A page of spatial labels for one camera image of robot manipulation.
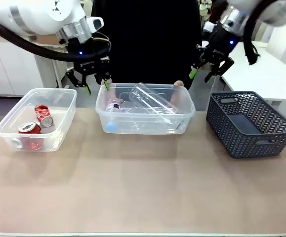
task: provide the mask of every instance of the robotic arm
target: robotic arm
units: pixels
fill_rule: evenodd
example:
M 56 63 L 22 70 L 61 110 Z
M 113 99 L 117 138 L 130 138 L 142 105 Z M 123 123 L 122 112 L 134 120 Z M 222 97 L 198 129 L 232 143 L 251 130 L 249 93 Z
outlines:
M 212 64 L 212 71 L 207 75 L 208 82 L 212 76 L 223 75 L 234 61 L 229 57 L 237 43 L 244 42 L 249 64 L 256 63 L 258 52 L 251 43 L 251 36 L 256 21 L 283 26 L 286 24 L 286 0 L 227 0 L 230 4 L 221 21 L 215 25 L 206 22 L 204 30 L 212 32 L 207 47 L 197 46 L 194 73 L 206 63 Z
M 87 86 L 86 76 L 98 74 L 104 80 L 111 43 L 107 37 L 93 38 L 92 34 L 103 27 L 100 17 L 86 17 L 79 0 L 1 0 L 0 36 L 33 54 L 66 62 L 82 74 L 79 82 L 73 71 L 67 74 L 78 87 Z M 54 34 L 68 53 L 60 53 L 33 44 L 20 36 Z

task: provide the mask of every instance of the finger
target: finger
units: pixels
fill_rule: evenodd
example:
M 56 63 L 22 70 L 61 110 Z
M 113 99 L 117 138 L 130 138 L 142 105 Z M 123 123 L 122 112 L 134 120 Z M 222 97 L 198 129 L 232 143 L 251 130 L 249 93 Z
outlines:
M 174 83 L 175 86 L 184 86 L 183 81 L 178 80 Z

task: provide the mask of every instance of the can top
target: can top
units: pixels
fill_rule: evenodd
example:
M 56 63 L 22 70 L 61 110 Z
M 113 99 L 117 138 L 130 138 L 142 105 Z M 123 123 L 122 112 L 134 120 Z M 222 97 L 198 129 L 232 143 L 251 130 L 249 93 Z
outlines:
M 19 126 L 19 132 L 30 132 L 32 131 L 36 126 L 36 122 L 26 122 Z

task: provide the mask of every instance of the black shirt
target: black shirt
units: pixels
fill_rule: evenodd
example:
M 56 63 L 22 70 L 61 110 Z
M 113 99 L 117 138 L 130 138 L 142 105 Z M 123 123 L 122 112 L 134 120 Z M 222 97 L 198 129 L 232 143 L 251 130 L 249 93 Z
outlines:
M 113 82 L 173 84 L 189 88 L 196 44 L 201 44 L 197 0 L 94 0 L 112 43 Z

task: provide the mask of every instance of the silver metal ring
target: silver metal ring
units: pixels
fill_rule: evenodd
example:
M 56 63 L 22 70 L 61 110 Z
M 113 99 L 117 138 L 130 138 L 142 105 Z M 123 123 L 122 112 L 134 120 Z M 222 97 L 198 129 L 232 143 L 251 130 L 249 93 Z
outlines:
M 35 32 L 31 31 L 31 29 L 25 24 L 25 22 L 23 21 L 20 12 L 19 12 L 19 8 L 16 5 L 11 5 L 10 6 L 10 11 L 11 11 L 11 15 L 15 21 L 15 23 L 26 33 L 31 34 L 31 35 L 36 35 Z

